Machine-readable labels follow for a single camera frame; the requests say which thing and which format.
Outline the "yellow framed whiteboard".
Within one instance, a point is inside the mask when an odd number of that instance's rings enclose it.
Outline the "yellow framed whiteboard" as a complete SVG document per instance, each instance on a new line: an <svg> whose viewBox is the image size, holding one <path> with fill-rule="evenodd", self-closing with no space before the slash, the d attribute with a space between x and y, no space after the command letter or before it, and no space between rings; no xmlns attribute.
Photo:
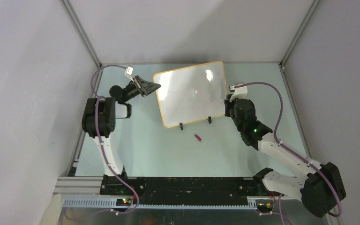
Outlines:
<svg viewBox="0 0 360 225"><path fill-rule="evenodd" d="M161 86L156 95L165 128L224 115L228 87L222 61L158 72L153 82Z"/></svg>

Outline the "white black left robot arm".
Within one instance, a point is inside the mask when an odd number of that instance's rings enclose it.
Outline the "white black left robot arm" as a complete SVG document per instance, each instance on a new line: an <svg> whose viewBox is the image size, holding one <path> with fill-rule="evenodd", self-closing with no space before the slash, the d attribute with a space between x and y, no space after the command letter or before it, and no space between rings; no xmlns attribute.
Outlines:
<svg viewBox="0 0 360 225"><path fill-rule="evenodd" d="M132 105L128 101L137 96L146 97L160 88L160 84L148 82L137 75L124 88L112 86L109 97L87 99L81 125L98 148L104 165L104 175L114 177L126 173L118 148L113 147L111 138L117 120L131 118Z"/></svg>

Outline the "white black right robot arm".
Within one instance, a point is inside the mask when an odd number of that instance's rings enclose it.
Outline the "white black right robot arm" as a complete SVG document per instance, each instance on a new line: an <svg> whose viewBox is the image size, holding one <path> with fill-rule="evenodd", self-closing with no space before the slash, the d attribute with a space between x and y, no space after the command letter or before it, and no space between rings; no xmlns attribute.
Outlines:
<svg viewBox="0 0 360 225"><path fill-rule="evenodd" d="M292 176L266 168L255 175L254 190L260 196L277 192L300 201L314 216L322 218L346 198L346 191L336 165L322 164L303 157L275 139L274 132L257 120L254 103L229 94L224 100L225 116L230 117L249 147L285 165Z"/></svg>

